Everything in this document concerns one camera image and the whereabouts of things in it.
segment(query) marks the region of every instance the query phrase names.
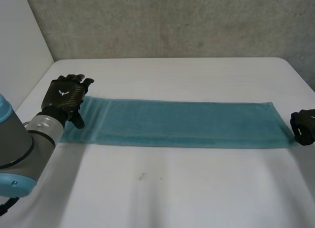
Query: carbon fiber hand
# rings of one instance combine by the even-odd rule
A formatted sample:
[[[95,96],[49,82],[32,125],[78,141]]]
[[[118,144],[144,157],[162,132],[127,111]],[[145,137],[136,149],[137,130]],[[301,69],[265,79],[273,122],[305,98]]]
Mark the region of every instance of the carbon fiber hand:
[[[71,121],[78,129],[84,127],[84,122],[78,112],[84,95],[88,92],[89,85],[94,80],[86,78],[84,75],[69,74],[67,77],[59,76],[53,80],[48,88],[43,103],[42,110],[61,110],[67,120]]]

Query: black cable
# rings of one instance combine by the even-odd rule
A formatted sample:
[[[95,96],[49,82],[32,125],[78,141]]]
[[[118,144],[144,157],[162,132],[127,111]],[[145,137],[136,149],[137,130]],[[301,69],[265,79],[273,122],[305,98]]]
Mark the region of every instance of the black cable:
[[[8,209],[12,207],[16,202],[19,200],[19,197],[16,198],[9,198],[9,200],[5,203],[0,205],[0,216],[4,215],[8,212]]]

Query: white wall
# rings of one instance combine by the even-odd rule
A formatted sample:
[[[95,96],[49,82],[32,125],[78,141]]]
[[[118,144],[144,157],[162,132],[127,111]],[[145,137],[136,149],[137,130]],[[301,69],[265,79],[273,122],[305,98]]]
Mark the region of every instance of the white wall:
[[[27,0],[0,0],[0,94],[13,109],[53,62]]]

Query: logo on robotic hand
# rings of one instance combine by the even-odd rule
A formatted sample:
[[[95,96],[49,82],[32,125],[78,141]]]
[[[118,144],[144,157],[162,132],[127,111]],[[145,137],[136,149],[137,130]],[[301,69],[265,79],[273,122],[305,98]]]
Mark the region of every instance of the logo on robotic hand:
[[[63,96],[63,95],[68,94],[68,93],[69,93],[69,91],[68,91],[68,92],[66,92],[66,93],[63,93],[63,92],[61,92],[61,91],[59,90],[59,93],[61,94],[61,96]]]

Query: concrete wall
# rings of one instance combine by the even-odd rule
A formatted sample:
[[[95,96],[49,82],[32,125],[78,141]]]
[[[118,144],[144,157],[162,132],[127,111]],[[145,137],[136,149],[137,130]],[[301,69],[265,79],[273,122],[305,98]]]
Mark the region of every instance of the concrete wall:
[[[55,61],[280,57],[315,88],[315,0],[28,0]]]
[[[14,110],[52,64],[27,0],[0,0],[0,94]]]

